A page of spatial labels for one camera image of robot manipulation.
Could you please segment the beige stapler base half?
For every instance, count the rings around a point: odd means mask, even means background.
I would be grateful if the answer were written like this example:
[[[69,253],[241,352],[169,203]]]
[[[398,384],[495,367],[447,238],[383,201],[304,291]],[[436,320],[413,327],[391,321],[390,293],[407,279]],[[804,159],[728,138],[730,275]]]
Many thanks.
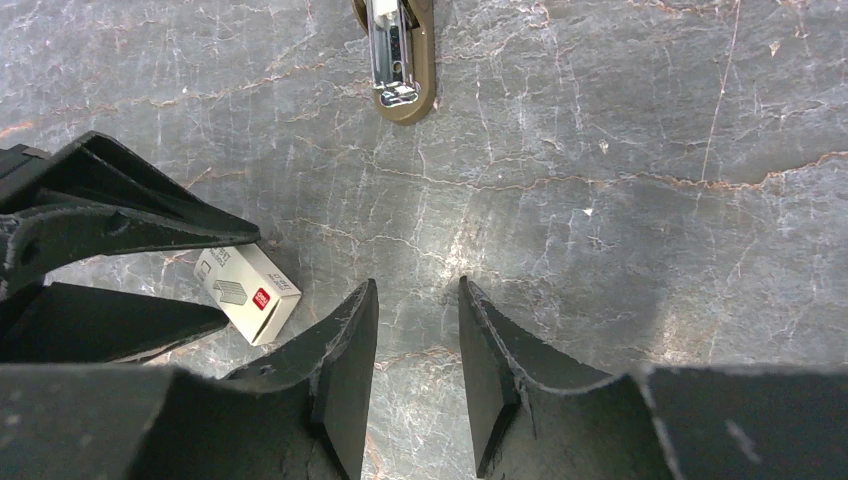
[[[437,93],[432,0],[353,0],[368,39],[372,97],[387,120],[409,126],[432,109]]]

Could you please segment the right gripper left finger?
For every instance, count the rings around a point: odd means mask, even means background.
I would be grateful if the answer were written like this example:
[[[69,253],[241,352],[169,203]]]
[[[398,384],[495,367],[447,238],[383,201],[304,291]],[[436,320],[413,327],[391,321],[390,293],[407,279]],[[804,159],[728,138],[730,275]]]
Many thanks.
[[[108,363],[1,368],[5,479],[357,479],[378,329],[362,282],[221,379]]]

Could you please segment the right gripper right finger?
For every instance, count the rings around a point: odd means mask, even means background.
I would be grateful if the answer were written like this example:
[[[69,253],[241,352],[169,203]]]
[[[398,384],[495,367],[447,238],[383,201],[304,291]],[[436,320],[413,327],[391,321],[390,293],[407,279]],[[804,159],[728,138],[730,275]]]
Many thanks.
[[[502,314],[471,280],[459,336],[480,479],[843,479],[847,371],[642,364],[612,375]]]

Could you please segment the white staple box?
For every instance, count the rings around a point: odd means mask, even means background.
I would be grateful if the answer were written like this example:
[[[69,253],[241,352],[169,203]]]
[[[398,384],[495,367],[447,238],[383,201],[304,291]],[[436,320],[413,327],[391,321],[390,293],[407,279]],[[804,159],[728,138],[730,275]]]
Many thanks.
[[[256,244],[204,249],[194,275],[252,346],[275,341],[302,296]]]

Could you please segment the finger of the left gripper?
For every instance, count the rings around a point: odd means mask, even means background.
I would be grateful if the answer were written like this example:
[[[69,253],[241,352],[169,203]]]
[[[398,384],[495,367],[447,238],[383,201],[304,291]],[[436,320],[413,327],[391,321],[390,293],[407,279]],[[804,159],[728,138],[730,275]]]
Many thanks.
[[[257,225],[183,188],[114,138],[89,131],[54,154],[1,152],[1,296],[97,255],[254,243]]]
[[[54,282],[1,302],[3,363],[140,363],[217,332],[219,309]]]

